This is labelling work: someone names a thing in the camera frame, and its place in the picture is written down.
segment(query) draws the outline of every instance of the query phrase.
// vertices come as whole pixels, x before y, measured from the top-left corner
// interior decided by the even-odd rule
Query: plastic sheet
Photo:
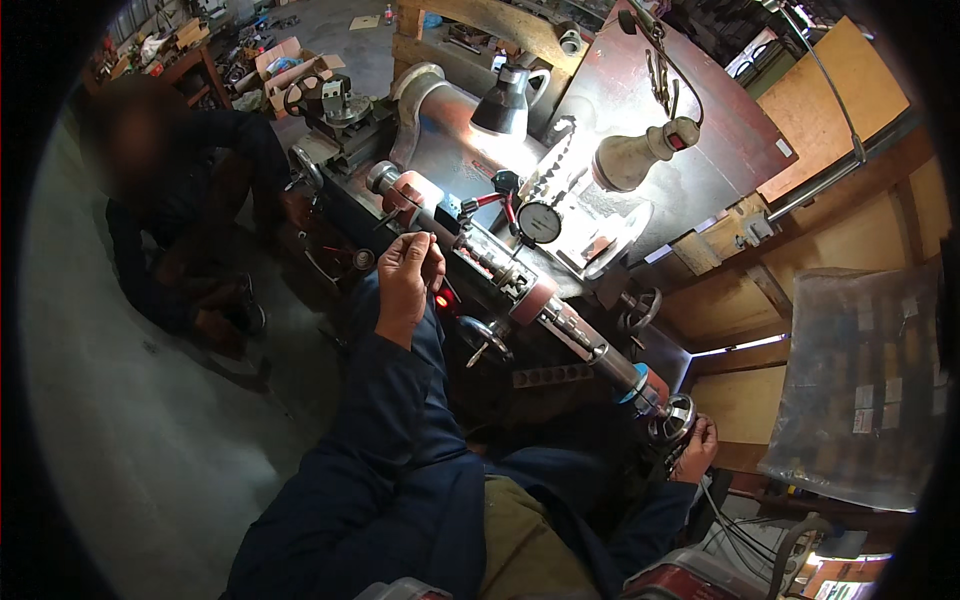
[[[947,410],[938,274],[939,264],[797,273],[790,358],[761,472],[864,506],[916,506]]]

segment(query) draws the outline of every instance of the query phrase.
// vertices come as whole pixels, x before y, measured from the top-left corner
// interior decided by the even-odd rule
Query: blue coverall
[[[446,407],[444,333],[430,300],[408,351],[373,333],[376,274],[358,286],[336,419],[251,525],[224,597],[349,600],[373,582],[415,577],[475,598],[485,472],[510,476],[544,506],[604,598],[669,550],[695,485],[658,487],[605,545],[581,518],[610,475],[602,453],[525,447],[494,462],[467,449]]]

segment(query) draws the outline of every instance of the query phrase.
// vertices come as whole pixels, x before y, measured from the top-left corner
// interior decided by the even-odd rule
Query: metal plate
[[[649,42],[641,34],[627,36],[614,22],[619,10],[629,8],[626,0],[613,7],[554,121],[575,114],[581,126],[594,128],[601,137],[641,135],[648,127],[666,123],[650,88],[644,54]],[[706,107],[700,142],[651,168],[635,192],[613,194],[592,185],[581,194],[581,201],[603,214],[626,215],[642,200],[654,203],[653,219],[630,249],[628,264],[736,203],[797,160],[796,153],[787,157],[777,148],[777,141],[785,138],[723,67],[681,34],[666,30],[667,54],[697,88]],[[676,77],[672,69],[669,77]],[[699,117],[683,82],[677,114]]]

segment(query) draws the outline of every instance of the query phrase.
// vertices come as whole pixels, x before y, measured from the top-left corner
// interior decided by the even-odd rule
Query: man
[[[225,598],[350,599],[401,577],[458,600],[615,598],[683,527],[716,453],[710,420],[606,547],[581,518],[610,474],[598,453],[467,449],[446,408],[434,241],[401,235],[358,289],[336,420],[247,532]]]
[[[242,356],[241,331],[259,331],[266,315],[250,276],[218,273],[213,253],[227,243],[251,187],[262,238],[284,217],[311,227],[309,202],[284,191],[289,163],[270,124],[234,110],[191,111],[173,87],[128,75],[93,98],[82,142],[110,195],[107,223],[127,299],[169,333],[197,333],[214,350]],[[144,230],[161,249],[150,265]]]

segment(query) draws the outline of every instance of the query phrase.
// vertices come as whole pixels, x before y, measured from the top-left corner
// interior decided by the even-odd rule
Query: lathe
[[[620,31],[600,35],[591,56],[602,57],[605,43],[632,43],[629,35],[641,31],[653,44],[657,75],[645,80],[622,68],[617,73],[615,67],[623,66],[621,53],[603,69],[591,70],[585,60],[577,78],[583,76],[589,84],[607,69],[608,75],[613,72],[642,90],[628,99],[638,107],[651,96],[652,83],[659,112],[638,109],[631,122],[610,123],[604,105],[615,97],[605,98],[604,89],[594,90],[592,98],[582,95],[574,79],[552,125],[537,140],[528,134],[527,114],[546,89],[549,72],[504,64],[496,85],[477,99],[447,81],[439,65],[422,62],[400,75],[390,97],[379,101],[358,95],[342,75],[325,81],[307,76],[313,84],[307,78],[295,82],[285,98],[288,112],[304,116],[312,132],[291,155],[303,178],[318,191],[323,188],[315,197],[323,200],[319,208],[355,245],[378,253],[397,233],[436,233],[447,256],[448,288],[455,295],[464,292],[482,313],[457,317],[458,334],[473,348],[467,368],[481,360],[511,365],[515,351],[522,350],[515,348],[511,334],[541,326],[610,382],[613,401],[636,409],[637,417],[647,421],[652,444],[672,446],[684,439],[696,418],[690,396],[671,395],[679,387],[688,355],[649,326],[662,302],[660,291],[641,285],[639,294],[630,294],[625,267],[636,263],[637,252],[678,237],[756,188],[760,181],[720,173],[730,189],[721,184],[718,192],[714,180],[722,167],[711,154],[724,143],[743,146],[744,135],[757,137],[749,130],[744,135],[731,131],[724,119],[729,120],[732,111],[739,123],[756,121],[752,113],[749,119],[737,113],[759,109],[725,101],[715,92],[717,82],[707,77],[704,83],[698,67],[693,73],[714,92],[701,100],[696,78],[688,79],[685,69],[667,56],[671,42],[689,42],[668,36],[664,26],[639,7],[620,11],[618,18]],[[679,77],[672,94],[668,64]],[[539,89],[528,102],[528,85],[537,79]],[[724,85],[724,93],[742,101]],[[711,120],[718,106],[724,110],[719,120]],[[776,132],[769,120],[762,125]],[[672,162],[675,156],[685,158],[677,164]],[[655,221],[658,211],[664,216]],[[678,220],[678,214],[687,219]],[[652,223],[656,232],[650,235]],[[652,241],[645,240],[648,235]],[[308,242],[305,253],[311,256]],[[605,281],[612,271],[617,272],[618,287]],[[606,300],[597,301],[599,290],[605,290]],[[591,313],[615,309],[619,326],[608,336],[601,334],[571,306],[574,300],[586,303]],[[661,347],[672,347],[666,354],[682,356],[679,367],[666,369],[672,385],[650,367],[657,362],[657,349],[648,348],[644,362],[621,351],[623,341],[627,347],[644,348],[639,336],[645,329]],[[547,367],[544,378],[563,380],[565,367]]]

